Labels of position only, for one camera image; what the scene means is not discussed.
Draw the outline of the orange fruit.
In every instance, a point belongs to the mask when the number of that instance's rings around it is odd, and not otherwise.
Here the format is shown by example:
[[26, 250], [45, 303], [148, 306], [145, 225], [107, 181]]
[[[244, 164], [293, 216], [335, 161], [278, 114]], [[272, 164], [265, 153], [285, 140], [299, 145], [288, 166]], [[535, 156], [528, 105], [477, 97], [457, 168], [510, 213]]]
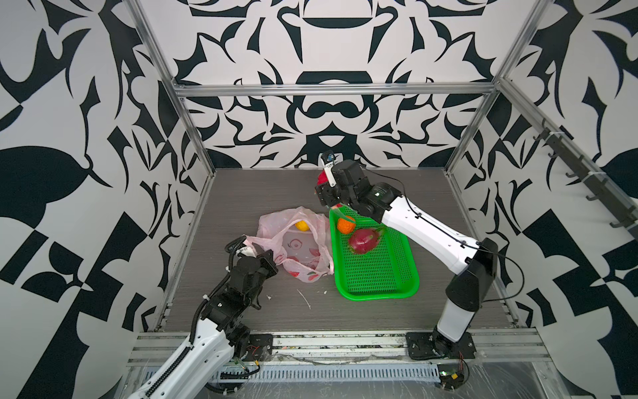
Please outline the orange fruit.
[[341, 234], [351, 234], [356, 229], [357, 224], [355, 220], [350, 216], [340, 217], [337, 221], [337, 230]]

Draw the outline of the pink dragon fruit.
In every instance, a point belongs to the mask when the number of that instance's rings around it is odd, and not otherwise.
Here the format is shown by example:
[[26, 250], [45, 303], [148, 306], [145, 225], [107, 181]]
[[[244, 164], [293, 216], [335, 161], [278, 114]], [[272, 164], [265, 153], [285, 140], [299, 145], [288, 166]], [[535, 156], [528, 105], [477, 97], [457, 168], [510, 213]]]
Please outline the pink dragon fruit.
[[341, 208], [342, 203], [338, 197], [338, 192], [335, 187], [330, 186], [329, 180], [325, 171], [322, 171], [317, 176], [317, 185], [315, 187], [315, 193], [319, 199], [321, 205], [329, 208]]
[[367, 254], [377, 247], [385, 234], [385, 228], [366, 228], [354, 231], [348, 240], [353, 254]]

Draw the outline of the pink plastic bag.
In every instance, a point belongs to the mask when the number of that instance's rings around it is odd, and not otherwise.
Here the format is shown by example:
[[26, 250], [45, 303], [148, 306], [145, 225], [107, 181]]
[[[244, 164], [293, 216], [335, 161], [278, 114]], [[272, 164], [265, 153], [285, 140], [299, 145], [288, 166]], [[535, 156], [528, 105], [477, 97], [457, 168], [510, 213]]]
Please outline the pink plastic bag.
[[[309, 231], [295, 227], [300, 220], [309, 225]], [[259, 219], [257, 234], [245, 240], [264, 251], [272, 249], [275, 263], [304, 283], [334, 274], [330, 222], [324, 214], [304, 207], [266, 214]]]

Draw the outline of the green plastic basket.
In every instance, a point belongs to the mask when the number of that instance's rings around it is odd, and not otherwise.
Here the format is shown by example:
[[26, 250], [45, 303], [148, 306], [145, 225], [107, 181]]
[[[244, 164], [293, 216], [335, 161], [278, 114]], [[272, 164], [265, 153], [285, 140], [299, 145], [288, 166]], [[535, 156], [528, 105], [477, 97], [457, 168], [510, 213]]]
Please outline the green plastic basket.
[[378, 229], [381, 224], [359, 216], [352, 209], [332, 209], [332, 257], [337, 290], [350, 301], [407, 299], [418, 291], [420, 277], [409, 241], [404, 234], [387, 229], [379, 244], [365, 254], [352, 252], [349, 234], [337, 228], [341, 215], [354, 219], [357, 228]]

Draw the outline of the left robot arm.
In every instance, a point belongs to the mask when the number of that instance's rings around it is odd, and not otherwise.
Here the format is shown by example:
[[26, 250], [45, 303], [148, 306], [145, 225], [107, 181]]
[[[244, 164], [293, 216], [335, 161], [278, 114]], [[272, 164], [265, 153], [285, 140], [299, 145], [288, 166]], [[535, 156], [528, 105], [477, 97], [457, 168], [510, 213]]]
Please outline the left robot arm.
[[261, 309], [264, 282], [277, 273], [271, 249], [231, 249], [228, 272], [203, 297], [188, 337], [130, 397], [195, 398], [222, 367], [246, 354], [250, 329], [240, 319], [249, 308]]

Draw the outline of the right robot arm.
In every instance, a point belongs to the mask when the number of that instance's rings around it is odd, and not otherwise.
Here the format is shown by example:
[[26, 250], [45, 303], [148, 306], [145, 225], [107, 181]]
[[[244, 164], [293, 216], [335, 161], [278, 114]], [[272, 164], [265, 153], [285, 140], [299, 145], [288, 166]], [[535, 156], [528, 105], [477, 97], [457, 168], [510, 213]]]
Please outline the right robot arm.
[[333, 154], [324, 154], [320, 166], [326, 176], [316, 186], [322, 205], [331, 209], [345, 205], [360, 216], [404, 234], [454, 273], [445, 289], [443, 313], [430, 335], [430, 347], [434, 357], [458, 355], [462, 339], [496, 277], [495, 242], [478, 241], [443, 224], [413, 204], [405, 188], [370, 183], [356, 161], [338, 161]]

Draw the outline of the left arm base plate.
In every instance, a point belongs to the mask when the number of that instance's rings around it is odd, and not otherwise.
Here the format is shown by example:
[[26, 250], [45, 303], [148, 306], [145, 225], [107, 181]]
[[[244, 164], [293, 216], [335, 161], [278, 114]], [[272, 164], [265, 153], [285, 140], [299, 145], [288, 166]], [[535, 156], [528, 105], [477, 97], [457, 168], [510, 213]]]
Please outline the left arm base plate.
[[272, 357], [274, 336], [268, 333], [250, 334], [242, 347], [242, 361], [265, 361]]

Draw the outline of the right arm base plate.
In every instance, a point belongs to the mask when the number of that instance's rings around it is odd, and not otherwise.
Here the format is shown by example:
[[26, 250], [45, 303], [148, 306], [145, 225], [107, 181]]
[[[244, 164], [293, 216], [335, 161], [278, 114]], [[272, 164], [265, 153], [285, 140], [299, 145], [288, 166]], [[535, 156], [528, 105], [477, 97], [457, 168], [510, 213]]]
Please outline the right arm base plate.
[[452, 342], [437, 330], [405, 334], [408, 356], [412, 360], [475, 359], [476, 347], [469, 332]]

